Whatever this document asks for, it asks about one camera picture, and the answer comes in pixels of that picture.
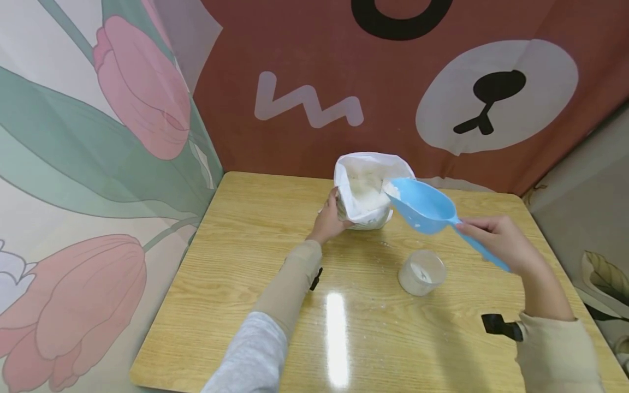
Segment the clear plastic container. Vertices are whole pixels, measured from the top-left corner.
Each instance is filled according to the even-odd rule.
[[[437,254],[418,250],[409,255],[399,270],[399,284],[411,295],[424,296],[445,281],[445,265]]]

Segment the table top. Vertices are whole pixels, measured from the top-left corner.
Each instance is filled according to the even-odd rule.
[[[331,180],[225,175],[131,368],[140,386],[201,390],[291,248],[309,233]],[[510,215],[550,261],[594,340],[609,393],[629,383],[521,199],[443,190],[459,216]],[[445,283],[407,294],[398,270],[436,252]],[[323,249],[323,275],[306,296],[281,391],[524,392],[515,343],[485,333],[481,315],[518,319],[519,278],[482,260],[451,228],[422,235],[398,213],[381,230],[346,231]]]

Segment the scoop handle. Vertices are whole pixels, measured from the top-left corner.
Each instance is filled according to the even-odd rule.
[[[499,268],[503,269],[505,272],[510,272],[511,269],[509,269],[509,267],[497,256],[495,256],[494,254],[492,254],[491,252],[489,252],[489,250],[487,248],[485,248],[484,245],[480,244],[476,239],[473,239],[467,235],[463,235],[456,227],[456,224],[461,223],[462,221],[459,220],[458,218],[455,218],[450,224],[452,225],[452,228],[454,228],[454,231],[456,233],[459,234],[459,236],[461,236],[463,238],[463,240],[465,240],[467,242],[467,244],[469,244],[470,246],[472,246],[473,249],[475,249],[476,251],[478,251],[483,258],[485,258],[486,260],[492,262],[494,265],[498,266]]]

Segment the pink tulip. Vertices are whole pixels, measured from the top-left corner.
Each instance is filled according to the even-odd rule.
[[[170,44],[170,39],[168,38],[168,34],[166,34],[166,28],[162,22],[162,18],[160,18],[159,13],[157,12],[157,7],[155,6],[155,0],[142,0],[142,5],[144,9],[147,10],[148,17],[151,18],[151,22],[155,25],[155,28],[159,32],[159,35],[164,40],[164,43],[172,52],[172,45]]]
[[[0,315],[0,358],[10,393],[48,381],[73,386],[129,325],[147,280],[144,251],[128,235],[108,235],[50,255],[29,274],[28,290]]]
[[[144,32],[120,16],[96,32],[94,68],[125,126],[154,156],[176,158],[190,131],[190,100],[179,71]]]

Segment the white zigzag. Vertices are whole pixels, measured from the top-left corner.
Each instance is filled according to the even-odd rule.
[[[308,122],[313,128],[321,128],[342,117],[346,117],[349,125],[354,127],[359,126],[364,120],[358,97],[347,97],[322,111],[314,87],[304,85],[273,100],[276,84],[277,77],[272,72],[264,71],[260,74],[253,111],[256,118],[268,120],[302,104],[306,110]]]

